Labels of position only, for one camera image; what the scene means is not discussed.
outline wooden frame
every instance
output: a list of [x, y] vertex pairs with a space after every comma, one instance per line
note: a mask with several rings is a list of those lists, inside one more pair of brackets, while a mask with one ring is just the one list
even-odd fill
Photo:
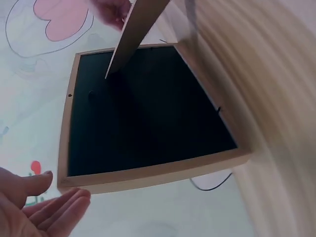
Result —
[[[190, 60], [190, 58], [186, 58], [186, 55], [181, 54], [181, 48], [177, 47], [178, 44], [163, 43], [153, 45], [142, 45], [140, 47], [163, 47], [171, 45], [176, 47], [180, 55], [188, 64], [191, 71], [199, 80], [205, 93], [214, 103], [214, 101], [216, 101], [218, 98], [218, 95], [216, 95], [216, 90], [214, 88], [209, 88], [209, 86], [203, 83], [203, 78], [205, 77], [205, 75], [203, 75], [202, 72], [199, 71], [198, 65], [194, 62], [194, 60]], [[226, 122], [226, 127], [231, 132], [232, 137], [235, 139], [235, 142], [238, 146], [238, 148], [236, 149], [177, 162], [170, 162], [166, 164], [153, 165], [148, 167], [109, 173], [69, 177], [67, 175], [68, 142], [70, 136], [73, 94], [76, 84], [79, 61], [81, 56], [83, 55], [109, 51], [114, 51], [114, 48], [93, 50], [88, 52], [77, 53], [75, 55], [74, 64], [69, 80], [61, 128], [57, 176], [57, 187], [60, 191], [64, 191], [71, 187], [82, 187], [90, 190], [93, 194], [97, 194], [104, 192], [135, 189], [196, 177], [218, 170], [231, 168], [243, 164], [248, 160], [247, 154], [249, 153], [249, 149], [246, 147], [245, 142], [242, 139], [241, 133], [238, 131], [238, 127], [232, 122], [228, 111], [224, 111], [222, 113], [222, 117]]]

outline pink heart drawing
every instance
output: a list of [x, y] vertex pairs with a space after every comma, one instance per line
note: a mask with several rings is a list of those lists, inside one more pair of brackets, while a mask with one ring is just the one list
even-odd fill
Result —
[[39, 19], [49, 21], [45, 31], [47, 38], [61, 41], [81, 29], [88, 6], [84, 0], [36, 0], [34, 13]]

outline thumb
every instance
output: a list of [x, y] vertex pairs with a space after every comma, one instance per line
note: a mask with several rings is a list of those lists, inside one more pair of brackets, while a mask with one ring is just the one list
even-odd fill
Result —
[[51, 185], [53, 173], [47, 171], [40, 175], [22, 177], [24, 191], [27, 196], [39, 196]]

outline drawing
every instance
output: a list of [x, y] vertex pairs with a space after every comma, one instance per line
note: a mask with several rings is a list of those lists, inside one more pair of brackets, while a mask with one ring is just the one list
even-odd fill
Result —
[[1, 130], [2, 124], [3, 120], [0, 120], [0, 145], [2, 144], [3, 136], [6, 135], [9, 131], [9, 128], [7, 126]]
[[41, 173], [41, 166], [40, 163], [35, 160], [31, 164], [31, 170], [34, 172], [34, 174], [39, 175]]
[[201, 191], [211, 191], [224, 184], [231, 174], [232, 171], [230, 169], [225, 169], [215, 173], [195, 177], [190, 180], [197, 189]]
[[[32, 164], [31, 164], [31, 170], [33, 171], [33, 173], [35, 175], [39, 175], [41, 174], [41, 165], [40, 165], [40, 162], [38, 162], [37, 160], [33, 161]], [[27, 202], [25, 204], [25, 206], [33, 206], [39, 202], [42, 202], [42, 201], [45, 201], [44, 197], [33, 197], [34, 198], [34, 201], [32, 202]]]
[[68, 47], [92, 24], [83, 0], [18, 0], [6, 19], [5, 34], [12, 51], [27, 58]]

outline wooden board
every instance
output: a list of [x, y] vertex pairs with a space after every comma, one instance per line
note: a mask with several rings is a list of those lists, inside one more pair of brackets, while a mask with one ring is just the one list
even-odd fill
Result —
[[165, 38], [247, 134], [254, 153], [233, 171], [259, 237], [316, 236], [315, 10], [308, 0], [174, 0], [162, 14]]
[[136, 51], [170, 0], [137, 0], [115, 48], [106, 76], [124, 66]]
[[[129, 73], [125, 74], [122, 71], [125, 77], [130, 77], [133, 73], [140, 73], [150, 77], [150, 80], [146, 78], [140, 80], [140, 77], [137, 77], [125, 82], [118, 78], [117, 75], [111, 75], [104, 81], [102, 80], [104, 78], [102, 73], [105, 74], [106, 71], [103, 69], [102, 72], [102, 67], [98, 65], [98, 62], [104, 64], [108, 60], [109, 63], [110, 50], [76, 55], [68, 90], [69, 96], [65, 103], [67, 110], [64, 111], [61, 134], [58, 165], [58, 187], [60, 189], [84, 186], [94, 193], [101, 193], [139, 188], [214, 172], [236, 166], [247, 160], [245, 154], [247, 154], [248, 150], [239, 139], [240, 134], [236, 136], [238, 148], [231, 143], [231, 138], [229, 139], [229, 137], [228, 140], [230, 141], [227, 143], [225, 130], [221, 128], [225, 127], [219, 123], [221, 121], [220, 117], [208, 99], [209, 94], [204, 94], [194, 77], [187, 80], [186, 76], [190, 76], [190, 70], [185, 68], [187, 67], [185, 63], [184, 67], [179, 67], [178, 62], [182, 61], [181, 57], [179, 55], [176, 56], [176, 51], [168, 50], [170, 45], [161, 44], [159, 46], [163, 47], [164, 55], [155, 56], [152, 59], [148, 58], [151, 52], [155, 53], [156, 50], [159, 50], [158, 48], [151, 49], [151, 46], [145, 52], [140, 51], [140, 54], [136, 53], [133, 56], [132, 60], [124, 68]], [[102, 53], [109, 53], [108, 59], [104, 58]], [[85, 68], [86, 72], [94, 73], [93, 78], [89, 80], [80, 79], [81, 84], [88, 83], [89, 85], [82, 84], [81, 87], [75, 89], [75, 84], [79, 83], [78, 78], [82, 74], [78, 60], [81, 57], [86, 60], [88, 59], [87, 57], [93, 55], [97, 56], [97, 62], [91, 61], [90, 64], [86, 64], [88, 68]], [[98, 85], [97, 81], [94, 81], [95, 77], [100, 79], [100, 85]], [[110, 92], [107, 99], [104, 98], [104, 96], [107, 96], [107, 92], [102, 92], [104, 89]], [[90, 100], [89, 91], [92, 90], [96, 97]], [[130, 94], [129, 90], [132, 90], [132, 97], [128, 96]], [[83, 98], [83, 101], [77, 103], [79, 107], [76, 107], [76, 103], [73, 103], [76, 96]], [[100, 100], [100, 106], [98, 106], [98, 103], [93, 102], [95, 99]], [[137, 100], [137, 110], [133, 110], [134, 106], [131, 104], [135, 99]], [[139, 111], [144, 108], [145, 114], [140, 113], [141, 116], [138, 116]], [[70, 114], [75, 113], [75, 111], [77, 111], [77, 114], [71, 118]], [[96, 114], [96, 118], [93, 119], [93, 122], [89, 122], [88, 117], [93, 117], [94, 114]], [[81, 124], [77, 127], [81, 129], [81, 132], [71, 129], [71, 126], [80, 121]], [[216, 123], [213, 128], [210, 126], [212, 122]], [[117, 133], [117, 131], [124, 129], [123, 125], [125, 123], [132, 123], [133, 126], [128, 126], [128, 134], [123, 135], [127, 143], [124, 143], [119, 150], [121, 153], [129, 149], [128, 154], [129, 156], [132, 155], [132, 157], [125, 161], [120, 161], [119, 158], [115, 157], [116, 153], [103, 155], [101, 153], [93, 153], [94, 150], [88, 150], [89, 144], [104, 147], [106, 149], [102, 150], [106, 152], [113, 150], [122, 141], [122, 137], [119, 138], [120, 133]], [[151, 135], [141, 137], [142, 130], [137, 128], [138, 124], [141, 127], [144, 125], [149, 126], [147, 129], [149, 129], [148, 131], [150, 131]], [[137, 135], [137, 133], [130, 131], [130, 128], [137, 129], [139, 134]], [[229, 126], [229, 129], [236, 132], [234, 124], [232, 128]], [[103, 134], [102, 136], [95, 136], [96, 133], [100, 132]], [[106, 137], [109, 137], [109, 140], [105, 143], [102, 139]], [[157, 141], [160, 144], [160, 149], [151, 147], [153, 144], [158, 144]], [[74, 152], [76, 150], [79, 151], [78, 149], [81, 150], [71, 154], [71, 147], [75, 148]], [[80, 160], [81, 155], [88, 158], [83, 163]]]

